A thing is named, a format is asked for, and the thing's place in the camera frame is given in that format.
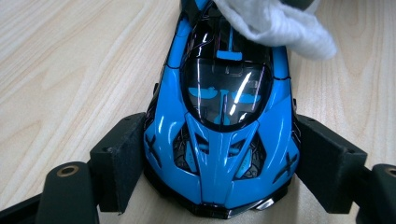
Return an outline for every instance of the metal screw hole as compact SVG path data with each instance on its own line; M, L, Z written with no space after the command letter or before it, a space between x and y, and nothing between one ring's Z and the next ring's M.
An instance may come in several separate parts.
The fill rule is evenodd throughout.
M396 169L394 168L388 168L387 173L392 175L393 177L396 177Z
M78 166L69 165L69 166L65 166L64 168L62 168L58 172L56 172L56 175L59 177L67 177L67 176L75 174L77 171L78 171Z

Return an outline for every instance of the toy car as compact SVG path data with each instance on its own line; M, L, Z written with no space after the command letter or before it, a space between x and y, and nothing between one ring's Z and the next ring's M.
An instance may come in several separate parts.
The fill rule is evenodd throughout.
M195 215L262 210L299 160L286 50L245 39L212 1L181 7L146 115L146 176Z

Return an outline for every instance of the model car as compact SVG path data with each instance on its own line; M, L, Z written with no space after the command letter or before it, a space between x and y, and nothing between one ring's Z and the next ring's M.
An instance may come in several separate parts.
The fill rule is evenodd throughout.
M229 218L285 195L298 134L285 48L245 39L212 1L201 5L180 14L154 88L146 175L194 214Z

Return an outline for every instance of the wooden table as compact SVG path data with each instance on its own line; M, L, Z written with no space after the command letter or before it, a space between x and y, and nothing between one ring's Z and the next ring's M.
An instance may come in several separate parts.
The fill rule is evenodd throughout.
M145 111L171 43L178 0L0 1L0 210L37 195L46 174L90 149L116 122ZM298 113L396 163L396 2L323 0L337 55L290 54ZM263 212L227 223L353 223L328 215L298 178ZM195 217L141 176L122 216L103 223L223 223Z

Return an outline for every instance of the car body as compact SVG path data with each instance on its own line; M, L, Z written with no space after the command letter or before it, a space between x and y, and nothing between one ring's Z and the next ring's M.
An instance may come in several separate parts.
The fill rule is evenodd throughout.
M196 215L264 209L299 160L286 50L246 40L211 1L181 7L145 121L146 176Z

